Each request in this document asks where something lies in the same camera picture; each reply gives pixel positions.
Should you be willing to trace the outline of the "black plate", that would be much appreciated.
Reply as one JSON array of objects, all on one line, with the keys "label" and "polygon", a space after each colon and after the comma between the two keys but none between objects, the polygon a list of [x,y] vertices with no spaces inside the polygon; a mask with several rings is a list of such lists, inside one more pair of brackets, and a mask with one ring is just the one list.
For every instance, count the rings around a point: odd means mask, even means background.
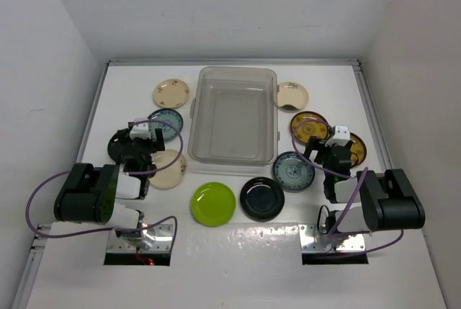
[{"label": "black plate", "polygon": [[132,150],[133,140],[131,139],[125,144],[112,144],[111,138],[107,144],[108,155],[116,164],[127,164],[132,157]]},{"label": "black plate", "polygon": [[255,177],[248,180],[239,195],[241,209],[245,215],[258,222],[275,219],[285,205],[285,193],[273,179]]}]

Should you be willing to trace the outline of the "yellow brown plate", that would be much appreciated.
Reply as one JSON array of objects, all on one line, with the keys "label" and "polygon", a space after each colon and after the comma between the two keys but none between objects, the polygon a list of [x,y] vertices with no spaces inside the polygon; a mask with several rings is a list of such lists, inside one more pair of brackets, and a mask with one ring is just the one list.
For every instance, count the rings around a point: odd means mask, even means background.
[{"label": "yellow brown plate", "polygon": [[290,121],[290,131],[293,133],[296,127],[307,120],[295,133],[295,139],[299,144],[305,145],[311,136],[320,139],[328,139],[330,132],[327,120],[316,112],[298,112]]},{"label": "yellow brown plate", "polygon": [[350,148],[351,152],[355,152],[359,156],[359,163],[357,166],[361,165],[367,157],[367,147],[364,141],[354,133],[350,133],[352,139],[352,146]]}]

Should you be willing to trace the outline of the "blue floral plate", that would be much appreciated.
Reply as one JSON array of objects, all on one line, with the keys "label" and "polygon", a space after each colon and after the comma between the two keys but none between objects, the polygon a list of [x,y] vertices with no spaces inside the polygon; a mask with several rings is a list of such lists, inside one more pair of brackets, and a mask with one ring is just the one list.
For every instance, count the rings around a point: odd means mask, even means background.
[{"label": "blue floral plate", "polygon": [[[182,131],[182,128],[184,126],[184,121],[183,121],[182,116],[174,109],[168,109],[168,108],[158,109],[152,112],[148,116],[148,119],[167,122],[179,132]],[[151,139],[153,141],[157,141],[156,129],[158,128],[161,128],[162,130],[162,135],[163,135],[163,139],[165,143],[168,143],[177,137],[177,133],[170,126],[162,124],[162,123],[151,122],[149,124],[149,132],[151,134]]]},{"label": "blue floral plate", "polygon": [[284,190],[301,192],[315,179],[315,169],[294,151],[278,155],[272,164],[272,177]]}]

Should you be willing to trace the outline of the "cream plate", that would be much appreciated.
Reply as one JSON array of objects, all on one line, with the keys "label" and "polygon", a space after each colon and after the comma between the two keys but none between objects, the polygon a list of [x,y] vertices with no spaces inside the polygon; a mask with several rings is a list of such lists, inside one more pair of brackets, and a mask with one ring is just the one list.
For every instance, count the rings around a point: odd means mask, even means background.
[{"label": "cream plate", "polygon": [[309,100],[307,89],[297,82],[286,81],[278,84],[277,106],[286,111],[301,111]]},{"label": "cream plate", "polygon": [[[152,155],[153,164],[158,168],[169,164],[179,154],[178,151],[167,149]],[[171,189],[179,185],[187,172],[187,160],[183,155],[169,168],[157,172],[149,179],[151,186],[157,189]]]},{"label": "cream plate", "polygon": [[161,108],[176,109],[189,99],[189,86],[181,79],[167,79],[153,90],[153,101]]}]

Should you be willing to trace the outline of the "lime green plate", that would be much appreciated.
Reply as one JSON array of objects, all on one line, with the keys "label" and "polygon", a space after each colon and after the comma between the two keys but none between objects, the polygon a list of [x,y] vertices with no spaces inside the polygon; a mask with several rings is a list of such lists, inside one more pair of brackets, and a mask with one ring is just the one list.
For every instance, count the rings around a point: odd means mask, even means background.
[{"label": "lime green plate", "polygon": [[233,191],[220,182],[201,185],[192,195],[190,210],[193,218],[201,225],[218,227],[228,223],[236,210]]}]

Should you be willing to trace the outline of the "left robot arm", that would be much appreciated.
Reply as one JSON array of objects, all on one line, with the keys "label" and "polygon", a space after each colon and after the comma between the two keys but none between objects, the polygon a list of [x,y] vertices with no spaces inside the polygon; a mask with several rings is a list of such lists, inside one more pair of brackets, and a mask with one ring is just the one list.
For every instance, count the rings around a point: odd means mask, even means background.
[{"label": "left robot arm", "polygon": [[154,230],[139,230],[146,225],[144,214],[118,204],[116,200],[146,198],[150,178],[155,174],[145,173],[156,169],[153,154],[164,150],[164,136],[160,128],[156,128],[154,134],[148,130],[118,130],[107,145],[107,152],[114,163],[102,167],[75,164],[55,200],[55,218],[125,229],[115,235],[141,250],[152,247],[155,243]]}]

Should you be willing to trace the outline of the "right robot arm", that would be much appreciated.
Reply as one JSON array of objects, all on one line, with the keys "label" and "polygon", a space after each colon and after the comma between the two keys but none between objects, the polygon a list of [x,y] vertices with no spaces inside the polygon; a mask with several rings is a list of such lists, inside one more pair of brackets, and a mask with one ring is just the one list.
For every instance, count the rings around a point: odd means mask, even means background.
[{"label": "right robot arm", "polygon": [[309,159],[316,151],[314,163],[323,170],[323,192],[332,204],[344,203],[325,221],[330,238],[386,230],[416,230],[426,222],[424,207],[402,169],[373,170],[351,174],[352,142],[343,145],[312,137],[304,151]]}]

